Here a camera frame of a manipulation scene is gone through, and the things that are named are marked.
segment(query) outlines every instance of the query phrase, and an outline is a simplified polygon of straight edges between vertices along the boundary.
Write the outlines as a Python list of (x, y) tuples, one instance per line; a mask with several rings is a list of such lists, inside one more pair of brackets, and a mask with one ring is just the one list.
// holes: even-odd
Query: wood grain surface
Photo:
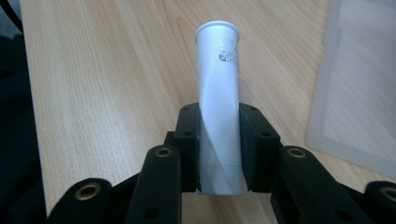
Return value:
[[(241, 33), (240, 102), (284, 145), (306, 147), (329, 0), (21, 0), (48, 213), (76, 182), (116, 185), (198, 101), (194, 34), (225, 20)], [(312, 149), (341, 183), (386, 179)], [(183, 223), (276, 223), (268, 194), (183, 195)]]

